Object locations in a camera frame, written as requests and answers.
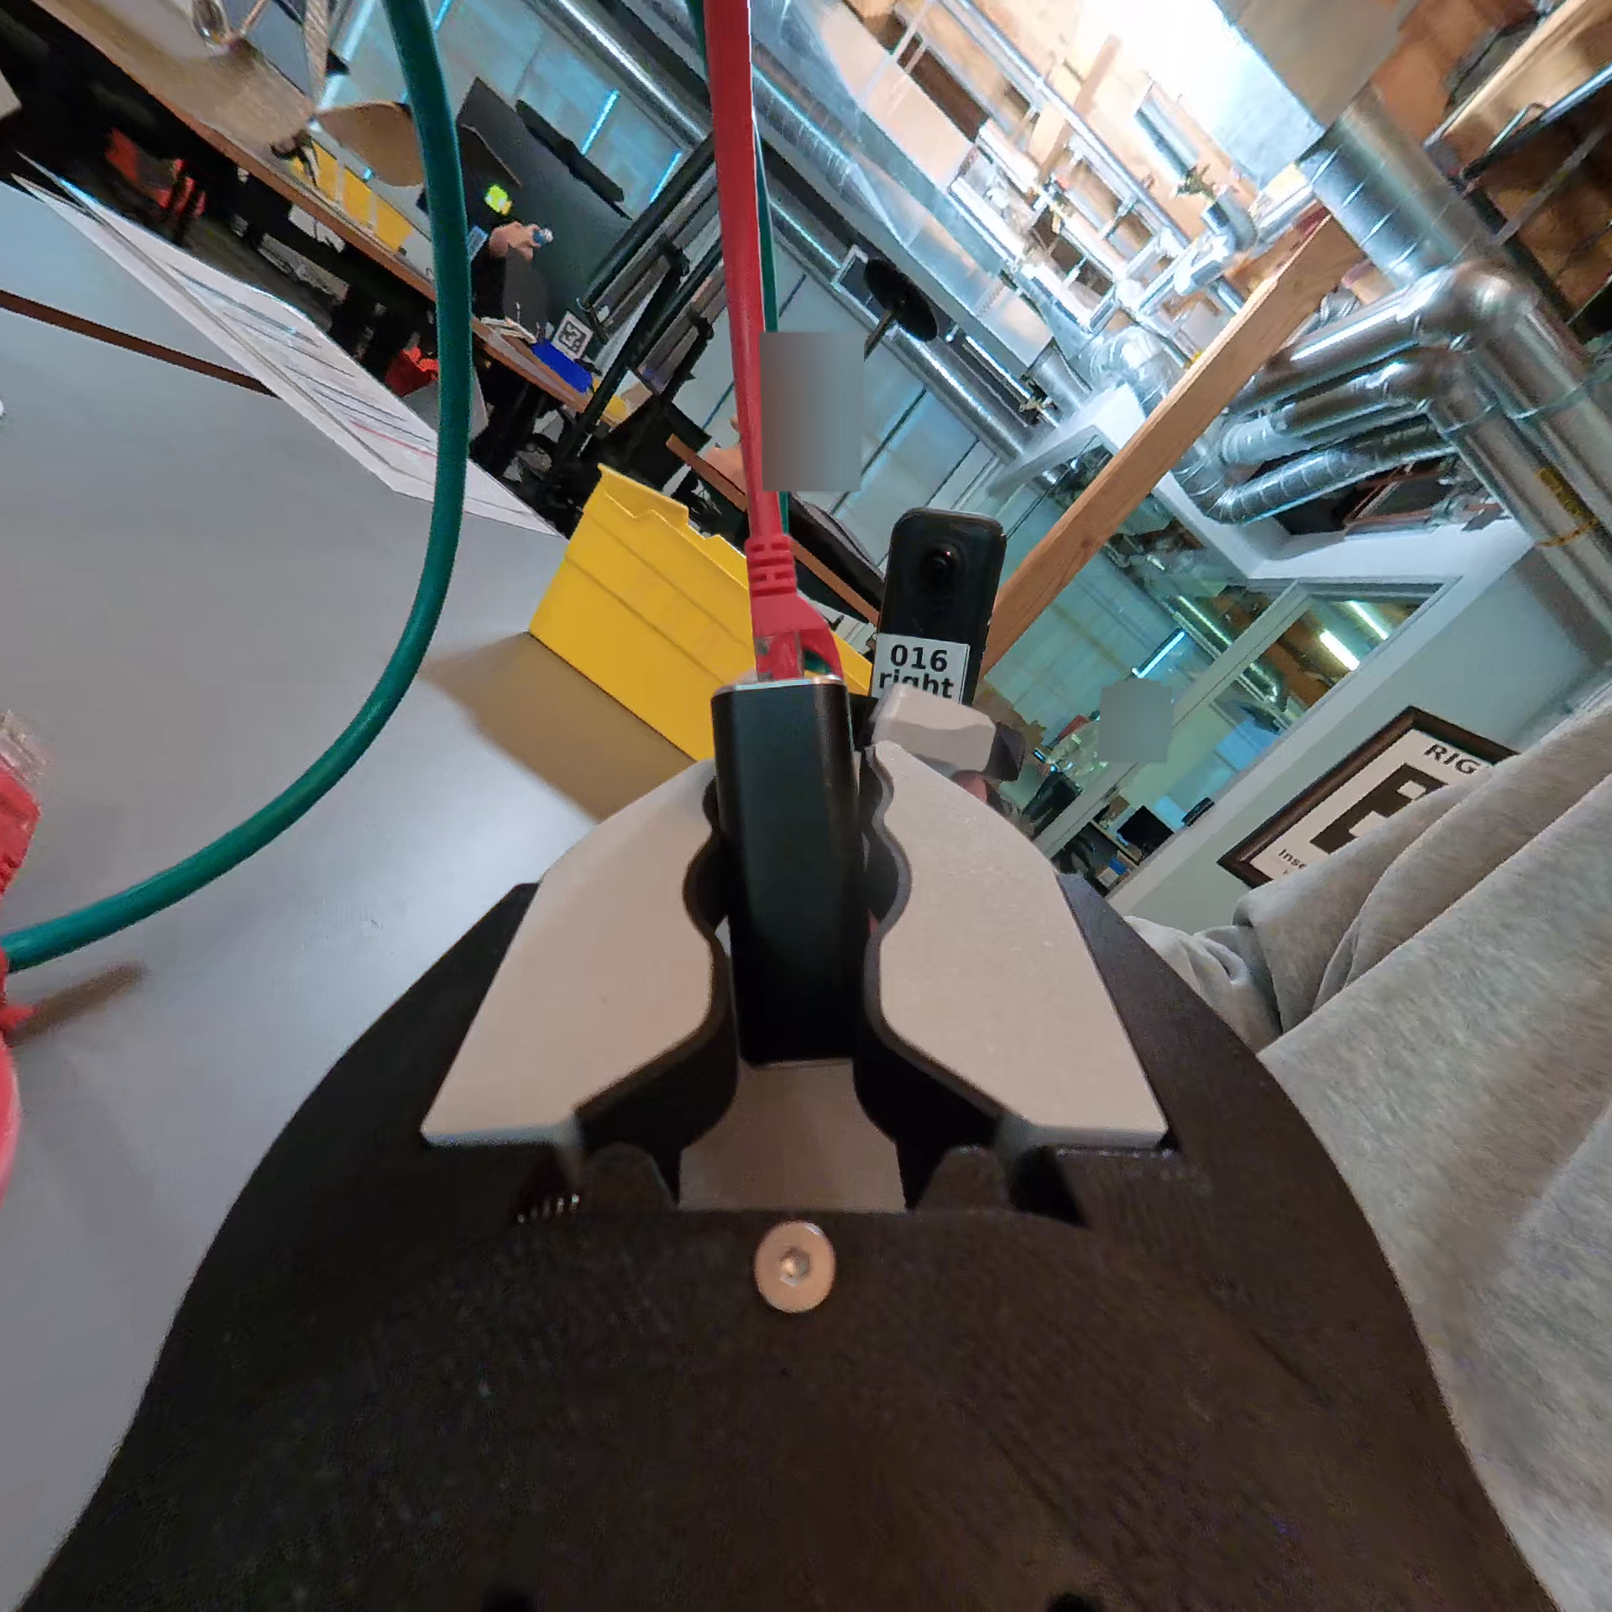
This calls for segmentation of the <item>person's right forearm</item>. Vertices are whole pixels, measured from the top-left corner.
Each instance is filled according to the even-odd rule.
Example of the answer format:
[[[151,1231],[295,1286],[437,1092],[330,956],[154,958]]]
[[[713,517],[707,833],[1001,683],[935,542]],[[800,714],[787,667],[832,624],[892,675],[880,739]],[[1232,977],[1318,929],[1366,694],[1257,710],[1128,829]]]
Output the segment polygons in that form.
[[[1318,866],[1247,893],[1232,923],[1126,925],[1253,1048],[1294,1030],[1355,977],[1474,895],[1608,786],[1608,704],[1528,751],[1448,784]]]

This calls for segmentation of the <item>black ethernet splitter box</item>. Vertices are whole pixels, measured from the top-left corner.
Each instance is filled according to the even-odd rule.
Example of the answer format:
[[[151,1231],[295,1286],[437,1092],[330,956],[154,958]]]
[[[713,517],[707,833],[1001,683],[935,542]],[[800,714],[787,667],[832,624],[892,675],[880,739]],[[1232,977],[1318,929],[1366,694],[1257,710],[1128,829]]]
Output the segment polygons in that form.
[[[744,681],[713,698],[738,1044],[754,1067],[849,1057],[869,913],[843,681]]]

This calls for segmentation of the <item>wooden top table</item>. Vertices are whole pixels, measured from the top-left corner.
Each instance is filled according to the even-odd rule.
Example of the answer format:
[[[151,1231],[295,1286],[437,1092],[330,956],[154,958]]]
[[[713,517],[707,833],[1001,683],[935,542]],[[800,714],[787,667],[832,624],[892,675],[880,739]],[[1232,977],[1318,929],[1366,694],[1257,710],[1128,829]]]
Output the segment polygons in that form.
[[[92,138],[115,175],[145,197],[152,228],[188,247],[199,216],[217,234],[244,226],[242,251],[266,240],[340,283],[332,339],[416,409],[435,384],[434,292],[404,259],[404,214],[307,124],[289,126],[291,82],[248,44],[221,54],[162,48],[113,3],[8,3],[63,35],[51,52],[69,89],[98,117]]]

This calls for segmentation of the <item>black round lamp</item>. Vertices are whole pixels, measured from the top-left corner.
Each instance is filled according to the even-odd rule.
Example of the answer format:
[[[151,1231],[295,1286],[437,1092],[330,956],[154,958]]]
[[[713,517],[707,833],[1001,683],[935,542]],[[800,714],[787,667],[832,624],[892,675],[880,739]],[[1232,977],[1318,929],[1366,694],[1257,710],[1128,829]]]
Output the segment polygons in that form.
[[[880,312],[877,327],[865,337],[865,355],[871,355],[892,327],[898,327],[921,345],[937,339],[937,312],[908,273],[886,257],[877,255],[867,261],[865,277],[867,290]]]

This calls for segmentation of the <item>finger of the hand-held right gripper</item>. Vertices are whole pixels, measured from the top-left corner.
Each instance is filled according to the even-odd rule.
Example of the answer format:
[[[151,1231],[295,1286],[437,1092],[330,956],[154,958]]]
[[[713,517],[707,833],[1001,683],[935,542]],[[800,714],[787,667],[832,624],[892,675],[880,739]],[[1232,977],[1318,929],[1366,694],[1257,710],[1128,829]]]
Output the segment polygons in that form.
[[[1025,739],[992,714],[943,696],[880,696],[869,743],[894,743],[949,774],[1019,776]]]

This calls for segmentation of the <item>white paper sheet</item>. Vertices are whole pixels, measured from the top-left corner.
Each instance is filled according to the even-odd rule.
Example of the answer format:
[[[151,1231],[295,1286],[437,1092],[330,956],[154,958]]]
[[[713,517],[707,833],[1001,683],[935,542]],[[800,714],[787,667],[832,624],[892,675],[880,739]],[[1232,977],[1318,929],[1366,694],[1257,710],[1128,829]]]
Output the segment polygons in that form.
[[[22,191],[201,333],[233,368],[293,406],[387,487],[434,501],[437,433],[303,310],[193,257],[69,185]]]

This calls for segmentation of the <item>wooden beam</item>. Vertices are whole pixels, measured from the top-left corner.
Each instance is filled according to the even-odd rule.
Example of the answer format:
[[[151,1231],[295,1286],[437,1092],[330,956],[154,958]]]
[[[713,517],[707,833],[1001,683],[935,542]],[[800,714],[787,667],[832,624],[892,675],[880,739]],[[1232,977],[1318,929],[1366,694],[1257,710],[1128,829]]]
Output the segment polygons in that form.
[[[1337,220],[1320,214],[1294,251],[998,589],[980,661],[984,671],[992,671],[1025,636],[1359,259],[1359,244]]]

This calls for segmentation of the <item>yellow plastic bin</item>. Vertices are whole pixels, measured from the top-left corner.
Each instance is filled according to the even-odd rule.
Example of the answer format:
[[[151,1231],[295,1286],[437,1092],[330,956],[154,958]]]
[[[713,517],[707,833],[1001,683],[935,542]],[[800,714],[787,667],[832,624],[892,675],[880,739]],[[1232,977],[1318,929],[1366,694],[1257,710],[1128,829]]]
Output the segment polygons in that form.
[[[695,761],[711,700],[754,673],[746,558],[687,509],[601,468],[531,634]]]

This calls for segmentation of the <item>silver ventilation ducts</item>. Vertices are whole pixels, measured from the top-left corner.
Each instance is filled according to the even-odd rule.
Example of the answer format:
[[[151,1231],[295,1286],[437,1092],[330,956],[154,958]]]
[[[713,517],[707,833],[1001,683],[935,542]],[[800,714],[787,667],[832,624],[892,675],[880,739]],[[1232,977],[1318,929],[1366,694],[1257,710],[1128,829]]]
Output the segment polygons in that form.
[[[1288,454],[1279,466],[1325,470],[1337,480],[1364,470],[1345,470],[1345,460],[1364,462],[1366,448],[1409,458],[1409,437],[1427,425],[1458,450],[1472,472],[1491,487],[1491,495],[1536,546],[1556,544],[1563,558],[1552,566],[1565,577],[1569,560],[1575,575],[1591,579],[1608,597],[1608,532],[1601,517],[1608,513],[1608,406],[1603,404],[1589,359],[1575,339],[1558,331],[1558,316],[1513,267],[1503,267],[1499,247],[1487,240],[1476,245],[1456,226],[1460,206],[1444,179],[1421,177],[1421,156],[1402,160],[1388,124],[1366,115],[1364,91],[1341,109],[1341,117],[1320,132],[1310,111],[1288,95],[1288,85],[1273,74],[1236,19],[1220,3],[1119,3],[1122,23],[1138,23],[1144,66],[1187,72],[1191,91],[1228,91],[1220,103],[1230,113],[1249,111],[1255,132],[1279,134],[1279,117],[1292,103],[1300,132],[1318,132],[1318,142],[1302,152],[1300,169],[1321,179],[1325,195],[1316,205],[1337,220],[1349,240],[1390,279],[1400,275],[1407,288],[1351,312],[1349,318],[1314,326],[1271,357],[1228,409],[1193,443],[1163,482],[1189,493],[1189,468],[1199,462],[1208,472],[1216,450],[1230,450],[1243,415],[1263,425],[1286,404],[1318,402],[1355,406],[1364,380],[1405,374],[1409,392],[1400,406],[1384,400],[1339,417],[1337,409],[1314,431],[1314,450]],[[822,66],[824,91],[839,89],[839,70],[828,35],[830,3],[750,3],[752,54],[757,82],[773,93],[771,66]]]

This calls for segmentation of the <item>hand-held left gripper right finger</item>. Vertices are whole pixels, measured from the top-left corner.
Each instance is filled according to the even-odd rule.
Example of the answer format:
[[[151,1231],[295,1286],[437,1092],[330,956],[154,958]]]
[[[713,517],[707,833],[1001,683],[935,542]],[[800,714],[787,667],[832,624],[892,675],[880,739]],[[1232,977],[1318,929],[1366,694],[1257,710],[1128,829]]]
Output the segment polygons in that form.
[[[896,743],[863,755],[873,905],[857,1098],[904,1174],[982,1147],[1152,1153],[1165,1116],[1054,870]]]

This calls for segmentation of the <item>person's grey sweatshirt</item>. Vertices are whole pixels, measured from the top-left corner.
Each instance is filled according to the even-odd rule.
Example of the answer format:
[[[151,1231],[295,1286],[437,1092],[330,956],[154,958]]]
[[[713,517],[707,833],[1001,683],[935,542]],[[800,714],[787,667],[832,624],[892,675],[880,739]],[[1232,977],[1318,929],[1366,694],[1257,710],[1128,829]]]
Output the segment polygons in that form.
[[[1560,1608],[1608,1608],[1608,790],[1318,985],[1267,1051]]]

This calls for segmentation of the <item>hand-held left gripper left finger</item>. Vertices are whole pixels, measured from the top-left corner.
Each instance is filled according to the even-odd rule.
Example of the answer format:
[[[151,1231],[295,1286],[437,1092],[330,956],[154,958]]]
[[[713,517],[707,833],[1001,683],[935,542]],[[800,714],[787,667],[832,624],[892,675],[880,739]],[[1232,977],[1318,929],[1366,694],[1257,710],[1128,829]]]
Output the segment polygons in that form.
[[[711,891],[715,763],[697,761],[541,878],[422,1120],[434,1145],[685,1149],[736,1094]]]

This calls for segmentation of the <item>framed marker sign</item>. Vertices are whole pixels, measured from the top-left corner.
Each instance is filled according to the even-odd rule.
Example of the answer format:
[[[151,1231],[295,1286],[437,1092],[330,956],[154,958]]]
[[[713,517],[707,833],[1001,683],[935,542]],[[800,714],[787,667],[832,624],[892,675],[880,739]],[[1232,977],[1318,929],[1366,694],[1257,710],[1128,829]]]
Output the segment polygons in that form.
[[[1247,888],[1318,866],[1441,788],[1517,751],[1444,716],[1405,708],[1220,856]]]

